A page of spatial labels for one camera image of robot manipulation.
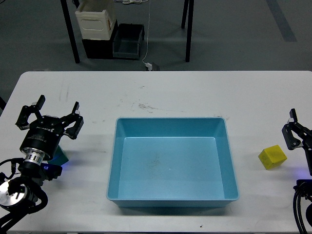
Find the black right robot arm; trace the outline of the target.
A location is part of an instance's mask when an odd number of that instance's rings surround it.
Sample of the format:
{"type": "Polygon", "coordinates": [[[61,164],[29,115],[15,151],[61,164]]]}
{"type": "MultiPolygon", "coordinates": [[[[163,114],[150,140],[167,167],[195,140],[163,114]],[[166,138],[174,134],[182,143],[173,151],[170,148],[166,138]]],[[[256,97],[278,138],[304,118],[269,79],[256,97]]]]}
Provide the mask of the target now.
{"type": "MultiPolygon", "coordinates": [[[[290,118],[282,128],[282,134],[289,150],[302,148],[305,152],[309,173],[312,172],[312,131],[298,122],[296,110],[290,110],[290,118]]],[[[304,218],[302,215],[301,200],[312,200],[312,180],[298,179],[293,187],[294,196],[292,202],[293,215],[301,234],[306,234],[304,218]]]]}

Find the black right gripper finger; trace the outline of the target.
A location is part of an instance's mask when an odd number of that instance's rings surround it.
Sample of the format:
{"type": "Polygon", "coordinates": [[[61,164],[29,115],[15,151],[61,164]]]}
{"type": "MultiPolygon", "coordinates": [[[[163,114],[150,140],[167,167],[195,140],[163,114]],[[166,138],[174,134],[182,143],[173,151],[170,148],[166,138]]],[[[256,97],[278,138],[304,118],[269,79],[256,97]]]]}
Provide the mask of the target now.
{"type": "Polygon", "coordinates": [[[312,149],[312,131],[298,122],[294,108],[290,110],[290,118],[282,128],[282,134],[289,150],[302,147],[312,149]]]}

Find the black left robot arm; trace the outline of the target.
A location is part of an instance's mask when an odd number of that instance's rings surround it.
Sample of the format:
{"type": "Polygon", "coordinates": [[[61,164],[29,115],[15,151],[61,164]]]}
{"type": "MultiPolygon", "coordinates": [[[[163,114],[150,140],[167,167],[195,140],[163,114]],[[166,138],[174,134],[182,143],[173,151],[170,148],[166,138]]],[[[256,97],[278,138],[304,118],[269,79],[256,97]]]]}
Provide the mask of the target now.
{"type": "Polygon", "coordinates": [[[11,174],[0,175],[0,206],[8,214],[0,219],[2,234],[28,214],[36,213],[48,204],[48,196],[42,189],[45,180],[57,179],[62,165],[68,162],[59,143],[63,136],[76,139],[82,126],[79,103],[75,102],[70,114],[53,117],[40,113],[45,102],[41,95],[30,106],[23,106],[16,125],[27,134],[19,148],[24,158],[11,158],[1,162],[11,164],[11,174]]]}

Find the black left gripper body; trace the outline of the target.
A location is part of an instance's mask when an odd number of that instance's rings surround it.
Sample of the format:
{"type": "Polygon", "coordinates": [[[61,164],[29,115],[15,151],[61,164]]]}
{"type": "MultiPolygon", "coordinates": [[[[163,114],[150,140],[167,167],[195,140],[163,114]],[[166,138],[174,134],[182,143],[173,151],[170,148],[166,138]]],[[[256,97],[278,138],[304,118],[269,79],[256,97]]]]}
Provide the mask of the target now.
{"type": "Polygon", "coordinates": [[[19,120],[19,128],[27,130],[20,151],[25,154],[26,161],[49,161],[53,159],[60,138],[65,134],[65,128],[74,122],[70,116],[62,118],[41,116],[32,123],[19,120]]]}

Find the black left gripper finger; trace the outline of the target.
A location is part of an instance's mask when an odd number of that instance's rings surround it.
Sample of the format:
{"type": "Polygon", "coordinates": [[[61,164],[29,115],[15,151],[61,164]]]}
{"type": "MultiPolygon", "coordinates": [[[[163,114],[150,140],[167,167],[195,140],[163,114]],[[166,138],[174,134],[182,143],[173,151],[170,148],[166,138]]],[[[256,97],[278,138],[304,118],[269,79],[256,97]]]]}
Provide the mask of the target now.
{"type": "Polygon", "coordinates": [[[28,119],[31,114],[35,114],[37,119],[42,118],[42,115],[40,113],[40,110],[45,103],[45,96],[41,95],[37,102],[32,103],[30,106],[24,105],[21,109],[21,112],[19,114],[18,120],[16,122],[16,126],[20,130],[26,130],[30,128],[30,123],[28,122],[28,119]]]}
{"type": "Polygon", "coordinates": [[[70,139],[76,139],[82,126],[83,126],[83,117],[79,112],[79,102],[76,101],[72,112],[67,116],[60,118],[60,124],[62,127],[61,135],[68,136],[70,139]]]}

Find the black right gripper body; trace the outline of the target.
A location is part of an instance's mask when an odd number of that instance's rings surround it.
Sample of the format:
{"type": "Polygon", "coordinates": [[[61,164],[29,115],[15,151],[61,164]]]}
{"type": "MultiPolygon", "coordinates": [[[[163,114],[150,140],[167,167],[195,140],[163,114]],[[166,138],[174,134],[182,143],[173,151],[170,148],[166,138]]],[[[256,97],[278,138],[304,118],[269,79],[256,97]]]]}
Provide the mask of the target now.
{"type": "Polygon", "coordinates": [[[303,149],[305,151],[309,173],[312,175],[312,141],[303,140],[303,149]]]}

